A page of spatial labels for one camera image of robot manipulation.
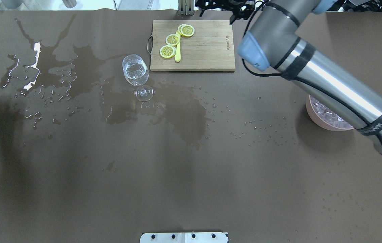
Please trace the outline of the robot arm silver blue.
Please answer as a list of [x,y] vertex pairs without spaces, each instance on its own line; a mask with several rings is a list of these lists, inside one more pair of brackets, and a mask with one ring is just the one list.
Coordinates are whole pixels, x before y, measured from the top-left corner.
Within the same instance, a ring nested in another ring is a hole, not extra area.
[[341,116],[373,141],[382,155],[382,97],[297,36],[310,14],[321,14],[334,0],[270,0],[238,48],[260,71],[272,67]]

